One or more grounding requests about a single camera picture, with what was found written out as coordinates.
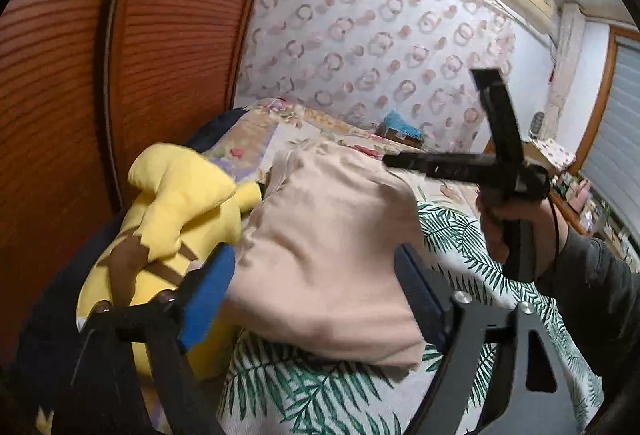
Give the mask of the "person's right hand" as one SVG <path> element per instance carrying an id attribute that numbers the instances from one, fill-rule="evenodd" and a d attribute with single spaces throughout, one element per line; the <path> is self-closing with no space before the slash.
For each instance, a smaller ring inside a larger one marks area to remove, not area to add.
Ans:
<path id="1" fill-rule="evenodd" d="M 568 238 L 568 224 L 548 200 L 490 203 L 483 193 L 475 201 L 489 256 L 499 264 L 511 257 L 531 259 L 535 278 L 551 267 Z"/>

